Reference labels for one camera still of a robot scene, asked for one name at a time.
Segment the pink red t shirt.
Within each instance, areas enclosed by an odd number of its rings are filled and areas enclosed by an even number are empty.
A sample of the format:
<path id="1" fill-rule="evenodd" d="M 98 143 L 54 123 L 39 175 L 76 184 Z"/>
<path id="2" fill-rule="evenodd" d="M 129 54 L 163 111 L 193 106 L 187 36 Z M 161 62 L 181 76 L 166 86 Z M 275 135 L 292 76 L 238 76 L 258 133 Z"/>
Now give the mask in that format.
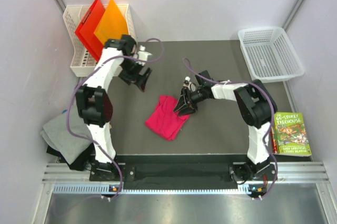
<path id="1" fill-rule="evenodd" d="M 173 110 L 176 105 L 176 98 L 161 95 L 154 112 L 145 121 L 146 127 L 167 141 L 175 140 L 190 117 L 190 115 L 179 116 L 175 113 Z"/>

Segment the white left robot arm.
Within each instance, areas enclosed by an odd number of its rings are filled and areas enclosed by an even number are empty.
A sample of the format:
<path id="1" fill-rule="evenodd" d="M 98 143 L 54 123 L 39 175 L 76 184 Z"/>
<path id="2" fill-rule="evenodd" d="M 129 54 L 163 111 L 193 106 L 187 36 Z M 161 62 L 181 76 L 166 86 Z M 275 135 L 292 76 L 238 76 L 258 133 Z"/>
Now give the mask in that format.
<path id="1" fill-rule="evenodd" d="M 113 77 L 117 76 L 126 84 L 134 84 L 144 91 L 152 70 L 141 71 L 150 55 L 144 47 L 136 51 L 136 41 L 131 35 L 108 39 L 92 75 L 76 91 L 78 115 L 84 120 L 94 141 L 95 161 L 91 168 L 91 181 L 116 181 L 120 178 L 119 167 L 113 164 L 116 157 L 110 134 L 113 105 L 107 90 Z"/>

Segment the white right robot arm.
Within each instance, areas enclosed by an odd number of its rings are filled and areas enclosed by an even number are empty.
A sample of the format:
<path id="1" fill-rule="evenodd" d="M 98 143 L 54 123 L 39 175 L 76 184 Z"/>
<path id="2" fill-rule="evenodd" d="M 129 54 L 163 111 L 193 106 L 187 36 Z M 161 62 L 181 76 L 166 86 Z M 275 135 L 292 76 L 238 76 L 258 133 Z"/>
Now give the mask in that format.
<path id="1" fill-rule="evenodd" d="M 247 161 L 233 165 L 231 177 L 235 181 L 257 180 L 264 175 L 270 165 L 268 150 L 271 120 L 277 106 L 258 79 L 251 83 L 231 84 L 216 82 L 207 70 L 195 75 L 198 84 L 186 77 L 181 94 L 173 112 L 178 116 L 190 115 L 198 110 L 198 103 L 207 99 L 235 101 L 244 122 L 249 129 Z"/>

